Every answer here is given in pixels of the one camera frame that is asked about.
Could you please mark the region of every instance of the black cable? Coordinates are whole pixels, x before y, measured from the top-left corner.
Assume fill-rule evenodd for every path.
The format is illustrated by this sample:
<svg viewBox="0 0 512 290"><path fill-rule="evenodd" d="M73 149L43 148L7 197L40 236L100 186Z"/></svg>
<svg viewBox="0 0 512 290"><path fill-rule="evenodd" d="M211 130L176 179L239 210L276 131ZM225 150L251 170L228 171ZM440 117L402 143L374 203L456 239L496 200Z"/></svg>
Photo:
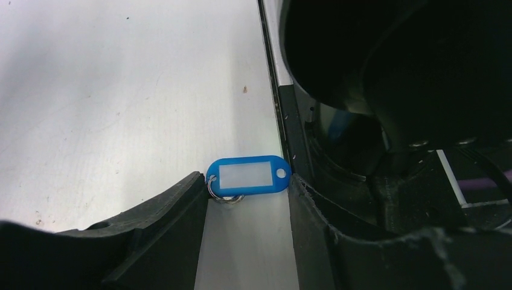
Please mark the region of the black cable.
<svg viewBox="0 0 512 290"><path fill-rule="evenodd" d="M498 189L501 193L506 197L508 203L512 206L512 184L505 176L503 171L496 165L491 159L482 153L473 150L473 149L457 149L461 152L464 157L475 162L475 164L480 167L480 169L489 177L494 183L496 183ZM503 224L497 228L503 227L504 225L510 223L511 218L508 217Z"/></svg>

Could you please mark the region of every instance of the white table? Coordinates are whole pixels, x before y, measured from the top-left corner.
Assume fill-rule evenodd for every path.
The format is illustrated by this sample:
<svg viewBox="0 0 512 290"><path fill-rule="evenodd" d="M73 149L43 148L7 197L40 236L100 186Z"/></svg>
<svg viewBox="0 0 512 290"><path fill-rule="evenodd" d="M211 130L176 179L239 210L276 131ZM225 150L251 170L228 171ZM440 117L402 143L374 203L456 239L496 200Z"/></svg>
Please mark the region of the white table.
<svg viewBox="0 0 512 290"><path fill-rule="evenodd" d="M0 219L84 229L281 155L256 0L3 1L0 39ZM196 289L298 289L286 193L210 202Z"/></svg>

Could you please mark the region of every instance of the metal key ring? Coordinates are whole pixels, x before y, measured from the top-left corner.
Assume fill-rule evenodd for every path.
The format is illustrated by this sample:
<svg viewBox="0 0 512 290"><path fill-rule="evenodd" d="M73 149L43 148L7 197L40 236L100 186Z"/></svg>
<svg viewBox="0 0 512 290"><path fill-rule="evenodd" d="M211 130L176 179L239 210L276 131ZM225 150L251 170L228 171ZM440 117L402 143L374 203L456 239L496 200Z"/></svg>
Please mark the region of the metal key ring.
<svg viewBox="0 0 512 290"><path fill-rule="evenodd" d="M237 204L242 201L244 198L243 195L232 196L230 198L221 198L220 196L217 196L215 193L213 193L211 190L211 183L214 181L214 179L217 179L217 177L215 175L211 175L208 180L208 192L216 201L225 202L227 204Z"/></svg>

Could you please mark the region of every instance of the black edge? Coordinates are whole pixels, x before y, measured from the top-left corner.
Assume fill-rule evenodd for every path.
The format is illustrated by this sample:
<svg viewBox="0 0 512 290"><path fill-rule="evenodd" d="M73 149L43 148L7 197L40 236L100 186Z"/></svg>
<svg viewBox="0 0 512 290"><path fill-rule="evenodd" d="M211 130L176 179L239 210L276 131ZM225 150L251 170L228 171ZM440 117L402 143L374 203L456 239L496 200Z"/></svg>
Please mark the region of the black edge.
<svg viewBox="0 0 512 290"><path fill-rule="evenodd" d="M203 174L193 172L87 230L0 221L0 288L194 289L208 197Z"/></svg>
<svg viewBox="0 0 512 290"><path fill-rule="evenodd" d="M291 165L294 173L299 174L306 182L312 183L311 161L307 151L295 89L293 85L279 86L277 82L263 0L258 0L258 7L260 9L261 30L267 55L270 86L272 87L283 157Z"/></svg>

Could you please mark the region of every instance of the key tag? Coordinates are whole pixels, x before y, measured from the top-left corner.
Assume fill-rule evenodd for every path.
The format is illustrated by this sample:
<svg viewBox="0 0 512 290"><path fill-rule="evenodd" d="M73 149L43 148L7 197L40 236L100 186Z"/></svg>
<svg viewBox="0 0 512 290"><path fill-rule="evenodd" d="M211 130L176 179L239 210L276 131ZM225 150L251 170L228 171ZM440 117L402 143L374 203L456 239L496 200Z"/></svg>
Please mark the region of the key tag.
<svg viewBox="0 0 512 290"><path fill-rule="evenodd" d="M246 195L281 192L292 169L274 155L219 159L206 172L208 191L217 201L236 204Z"/></svg>

